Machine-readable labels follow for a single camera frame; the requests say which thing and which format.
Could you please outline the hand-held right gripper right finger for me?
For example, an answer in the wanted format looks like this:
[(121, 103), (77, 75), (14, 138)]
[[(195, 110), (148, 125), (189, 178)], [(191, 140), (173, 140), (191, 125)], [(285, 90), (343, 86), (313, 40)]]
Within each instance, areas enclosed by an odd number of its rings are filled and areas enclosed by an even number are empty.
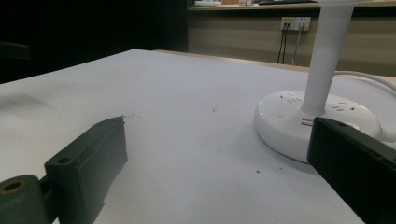
[(314, 119), (308, 162), (365, 224), (396, 224), (396, 150), (340, 121)]

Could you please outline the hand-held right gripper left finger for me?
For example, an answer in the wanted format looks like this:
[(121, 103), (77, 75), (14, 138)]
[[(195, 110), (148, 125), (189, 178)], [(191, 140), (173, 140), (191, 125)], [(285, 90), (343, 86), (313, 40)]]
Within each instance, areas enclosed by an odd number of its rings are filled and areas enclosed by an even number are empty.
[(106, 119), (45, 163), (46, 178), (58, 203), (61, 224), (92, 224), (127, 162), (124, 121)]

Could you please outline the white round power strip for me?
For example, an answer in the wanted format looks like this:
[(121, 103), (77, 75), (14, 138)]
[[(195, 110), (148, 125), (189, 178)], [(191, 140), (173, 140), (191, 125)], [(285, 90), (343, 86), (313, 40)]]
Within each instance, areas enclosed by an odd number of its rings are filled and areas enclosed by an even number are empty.
[(377, 116), (358, 103), (331, 95), (332, 79), (354, 7), (365, 0), (315, 0), (320, 4), (318, 28), (306, 88), (280, 91), (260, 100), (254, 127), (276, 152), (306, 162), (316, 117), (337, 120), (380, 142), (396, 142), (396, 131), (381, 127)]

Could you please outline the wooden shelf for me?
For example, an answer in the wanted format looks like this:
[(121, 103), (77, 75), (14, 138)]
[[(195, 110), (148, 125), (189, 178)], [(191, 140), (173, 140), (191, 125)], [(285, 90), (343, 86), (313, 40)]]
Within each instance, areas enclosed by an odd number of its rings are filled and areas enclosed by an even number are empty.
[[(359, 2), (355, 7), (396, 7), (396, 0), (386, 1), (363, 1)], [(239, 5), (219, 5), (213, 7), (188, 7), (188, 11), (223, 11), (223, 10), (271, 10), (271, 9), (302, 9), (302, 8), (320, 8), (319, 3), (304, 4), (285, 4), (285, 5), (264, 5), (259, 6), (239, 6)]]

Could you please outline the white wall socket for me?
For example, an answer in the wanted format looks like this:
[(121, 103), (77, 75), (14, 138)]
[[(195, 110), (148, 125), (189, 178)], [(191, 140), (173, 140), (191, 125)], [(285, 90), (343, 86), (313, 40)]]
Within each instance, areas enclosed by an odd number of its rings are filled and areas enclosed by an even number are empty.
[(310, 17), (283, 17), (281, 19), (280, 29), (305, 32), (309, 30), (310, 22)]

